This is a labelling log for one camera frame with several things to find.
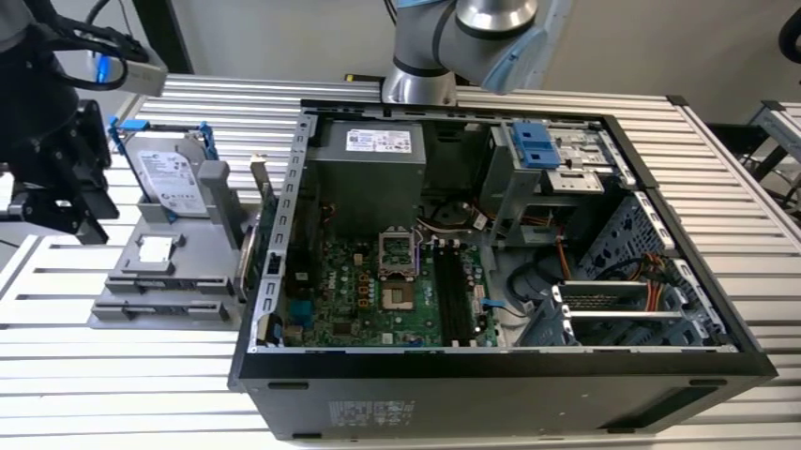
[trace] blue clip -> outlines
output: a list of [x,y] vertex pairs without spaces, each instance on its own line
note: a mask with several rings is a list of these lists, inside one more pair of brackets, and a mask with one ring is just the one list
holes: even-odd
[[552,134],[543,124],[515,122],[512,124],[512,141],[524,166],[531,169],[556,169],[563,165],[560,152],[553,146]]
[[505,308],[507,307],[505,302],[503,302],[501,300],[491,300],[489,298],[483,298],[481,304],[483,304],[483,306],[489,307],[489,308]]
[[217,153],[217,143],[214,142],[214,132],[212,131],[210,124],[205,121],[201,122],[201,127],[198,127],[198,131],[204,134],[204,139],[206,141],[206,158],[213,161],[220,161],[221,157]]
[[98,71],[95,73],[95,81],[98,83],[107,83],[111,75],[111,58],[102,54],[98,57]]

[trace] metal workbench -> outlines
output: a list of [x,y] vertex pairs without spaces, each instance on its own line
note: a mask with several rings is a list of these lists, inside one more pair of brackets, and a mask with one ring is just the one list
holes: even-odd
[[[266,156],[281,188],[301,98],[376,101],[378,88],[174,76],[162,98],[134,98],[121,115],[169,124],[208,120],[233,185],[256,201],[249,160]],[[496,97],[464,88],[460,103],[617,116],[780,376],[653,437],[321,446],[746,450],[771,441],[763,443],[771,450],[801,448],[801,232],[696,114],[665,97],[539,91]],[[138,219],[139,190],[121,157],[109,179],[122,212],[106,221],[110,244],[81,247],[71,236],[30,237],[0,275],[0,323],[11,324],[0,330],[0,436],[22,436],[0,447],[268,448],[274,440],[249,397],[226,388],[236,333],[85,326]]]

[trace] expansion slot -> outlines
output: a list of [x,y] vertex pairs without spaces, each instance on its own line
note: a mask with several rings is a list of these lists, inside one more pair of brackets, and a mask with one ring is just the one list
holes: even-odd
[[456,342],[460,346],[469,346],[475,339],[472,303],[459,247],[445,245],[435,248],[435,277],[444,345]]

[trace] blue plastic latch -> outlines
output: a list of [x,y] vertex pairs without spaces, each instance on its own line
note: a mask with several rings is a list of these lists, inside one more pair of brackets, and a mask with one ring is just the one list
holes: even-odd
[[214,132],[212,131],[210,124],[201,122],[201,127],[198,127],[201,134],[204,134],[204,139],[206,141],[206,158],[217,161],[220,160],[220,155],[217,153],[217,143],[214,142]]
[[563,164],[563,158],[553,146],[552,135],[545,125],[512,123],[512,141],[523,155],[524,167],[556,169]]
[[483,298],[481,304],[491,308],[504,308],[507,306],[507,303],[501,300],[491,300],[489,298]]
[[312,300],[294,300],[290,303],[290,317],[293,323],[312,327]]
[[111,75],[111,58],[105,54],[98,57],[98,67],[95,73],[95,81],[98,83],[107,83]]
[[126,131],[144,131],[152,127],[152,122],[142,119],[129,119],[118,128]]

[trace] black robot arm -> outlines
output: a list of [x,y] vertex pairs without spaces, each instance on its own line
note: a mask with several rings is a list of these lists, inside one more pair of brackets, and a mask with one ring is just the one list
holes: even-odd
[[[74,78],[55,57],[65,50],[119,59],[123,75],[110,82]],[[77,234],[85,244],[107,242],[98,219],[119,212],[103,174],[111,154],[101,110],[75,88],[121,87],[127,60],[149,60],[133,37],[59,16],[50,0],[0,2],[0,163],[14,176],[0,218]]]

